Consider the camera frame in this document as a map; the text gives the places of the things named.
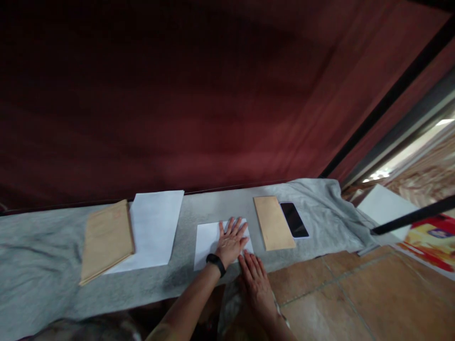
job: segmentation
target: tiled floor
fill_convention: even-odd
[[[455,340],[455,283],[390,247],[269,278],[299,340]]]

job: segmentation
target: finger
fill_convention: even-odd
[[[250,269],[246,265],[245,259],[242,257],[242,255],[239,255],[238,262],[240,263],[240,267],[242,268],[242,274],[243,274],[244,279],[247,282],[252,282],[253,281],[253,276],[251,276]]]
[[[234,229],[232,230],[233,235],[237,235],[238,228],[240,227],[240,223],[242,222],[242,217],[237,218],[236,224],[234,226]]]
[[[245,248],[246,243],[250,240],[250,237],[245,237],[240,239],[240,250],[243,250]]]
[[[242,225],[242,227],[240,228],[240,230],[237,232],[237,237],[242,238],[242,237],[243,237],[243,234],[245,233],[247,227],[248,227],[248,223],[244,223],[244,224]]]
[[[224,236],[223,222],[220,221],[220,223],[218,224],[218,226],[219,226],[219,236],[222,237],[222,236]]]
[[[256,257],[256,258],[257,258],[257,262],[259,263],[259,267],[261,268],[262,275],[264,276],[264,278],[267,278],[267,271],[265,271],[265,267],[264,267],[264,263],[262,263],[262,259],[260,259],[259,257]]]
[[[226,231],[226,234],[227,234],[227,235],[231,234],[231,232],[232,232],[232,225],[233,225],[233,224],[234,224],[234,217],[231,217],[231,218],[229,219],[229,223],[228,223],[228,225],[227,225],[227,231]]]
[[[248,252],[248,250],[245,250],[244,255],[245,255],[246,264],[248,265],[248,269],[251,272],[251,276],[254,279],[259,278],[259,275],[257,274],[257,270],[256,270],[256,265],[253,263],[253,260],[251,259],[251,254]]]
[[[259,262],[257,261],[257,258],[255,255],[251,255],[251,260],[253,261],[253,264],[255,265],[255,268],[256,268],[256,272],[258,274],[259,277],[263,277],[262,276],[262,270],[261,270],[261,267],[259,266]]]

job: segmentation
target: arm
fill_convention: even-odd
[[[234,218],[231,218],[226,232],[224,232],[223,223],[219,223],[219,241],[215,254],[221,259],[225,269],[237,258],[248,242],[248,238],[242,238],[247,228],[247,223],[240,228],[241,221],[242,218],[240,217],[234,225]],[[220,271],[216,265],[206,264],[205,268],[169,309],[160,325],[169,326],[169,330],[172,331],[177,340],[189,340],[204,305],[220,276]],[[159,327],[150,334],[147,340],[154,340],[155,336],[157,339],[160,337],[160,340],[163,336],[164,340],[169,337],[169,331],[160,331],[158,333]]]
[[[261,259],[247,250],[244,254],[245,257],[238,257],[242,268],[240,287],[269,340],[297,341],[276,309],[272,287]]]

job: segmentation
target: white paper on floor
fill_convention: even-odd
[[[227,221],[223,222],[224,231],[227,230]],[[246,223],[246,219],[242,219],[242,226]],[[196,253],[194,254],[194,271],[202,270],[205,267],[205,259],[209,253],[215,253],[217,250],[217,244],[219,240],[219,222],[209,223],[209,224],[200,224],[198,225],[198,231],[196,233]],[[250,232],[248,227],[243,235],[244,237],[249,237]],[[254,253],[253,244],[251,244],[251,239],[246,243],[245,249],[250,253]]]
[[[104,274],[169,263],[183,194],[182,190],[136,194],[129,210],[136,252]]]

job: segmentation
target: forearm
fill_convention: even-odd
[[[179,340],[189,340],[199,316],[221,274],[218,267],[207,263],[164,316],[161,323],[170,325]]]
[[[277,314],[276,318],[264,324],[264,330],[271,341],[297,341],[282,316]]]

